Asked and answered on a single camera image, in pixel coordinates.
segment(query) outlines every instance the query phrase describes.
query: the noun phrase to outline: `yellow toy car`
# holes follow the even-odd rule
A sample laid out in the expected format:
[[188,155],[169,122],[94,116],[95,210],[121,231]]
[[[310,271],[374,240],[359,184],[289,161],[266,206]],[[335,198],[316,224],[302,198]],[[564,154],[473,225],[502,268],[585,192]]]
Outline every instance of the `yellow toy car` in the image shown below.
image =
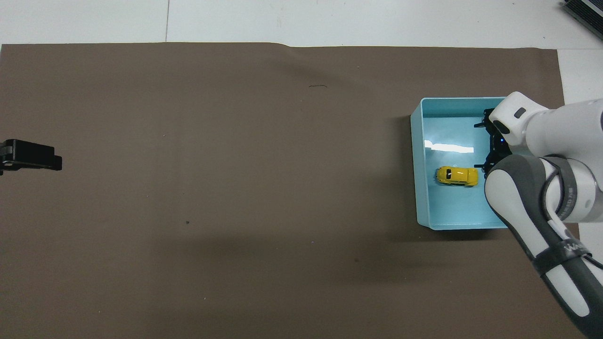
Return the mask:
[[436,178],[441,183],[451,183],[465,186],[475,186],[478,184],[477,168],[460,168],[451,166],[442,166],[436,172]]

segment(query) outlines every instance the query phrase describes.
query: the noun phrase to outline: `white table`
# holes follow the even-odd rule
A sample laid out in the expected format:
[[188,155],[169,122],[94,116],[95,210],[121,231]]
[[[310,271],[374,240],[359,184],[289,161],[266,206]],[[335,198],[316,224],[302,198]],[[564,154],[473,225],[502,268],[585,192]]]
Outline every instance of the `white table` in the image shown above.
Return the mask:
[[[2,43],[277,42],[558,49],[566,103],[603,97],[603,41],[552,0],[0,0]],[[580,228],[603,257],[603,231]]]

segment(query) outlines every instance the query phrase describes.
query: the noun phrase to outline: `black mount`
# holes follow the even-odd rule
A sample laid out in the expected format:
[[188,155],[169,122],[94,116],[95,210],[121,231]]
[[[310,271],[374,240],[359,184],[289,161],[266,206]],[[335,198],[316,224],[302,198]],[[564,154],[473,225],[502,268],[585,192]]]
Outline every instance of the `black mount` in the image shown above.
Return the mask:
[[3,171],[17,171],[21,168],[60,171],[63,169],[63,158],[54,155],[54,147],[34,142],[8,139],[0,143],[0,176]]
[[488,173],[503,158],[511,155],[509,144],[503,138],[498,128],[490,121],[489,117],[494,109],[484,110],[484,119],[479,124],[473,125],[474,127],[485,127],[486,131],[490,135],[490,152],[486,156],[486,160],[483,164],[477,164],[473,167],[481,168],[484,172],[484,177],[488,176]]

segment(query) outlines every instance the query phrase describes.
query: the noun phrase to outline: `black device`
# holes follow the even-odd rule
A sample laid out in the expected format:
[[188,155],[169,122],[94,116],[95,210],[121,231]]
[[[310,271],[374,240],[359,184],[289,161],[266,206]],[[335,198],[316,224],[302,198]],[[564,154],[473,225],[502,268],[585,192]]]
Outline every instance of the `black device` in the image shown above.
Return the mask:
[[565,2],[563,9],[603,39],[603,0],[565,0]]
[[54,154],[54,147],[34,142],[8,139],[0,144],[0,176],[4,171],[21,168],[45,168],[60,171],[63,158]]
[[481,168],[484,172],[484,177],[488,176],[488,172],[494,167],[499,161],[505,157],[511,155],[509,144],[505,138],[499,132],[498,128],[490,121],[489,117],[494,109],[484,110],[484,119],[479,124],[473,125],[474,127],[485,127],[486,131],[490,135],[490,152],[486,156],[485,162],[482,164],[476,164],[473,167]]

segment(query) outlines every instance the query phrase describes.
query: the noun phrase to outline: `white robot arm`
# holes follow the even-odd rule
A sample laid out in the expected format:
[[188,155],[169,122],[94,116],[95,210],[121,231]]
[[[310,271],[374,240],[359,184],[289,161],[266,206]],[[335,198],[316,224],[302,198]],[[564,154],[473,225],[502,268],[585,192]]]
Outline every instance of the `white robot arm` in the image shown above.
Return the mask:
[[603,100],[549,110],[521,93],[490,121],[510,146],[485,195],[580,331],[603,338],[603,265],[563,224],[603,221]]

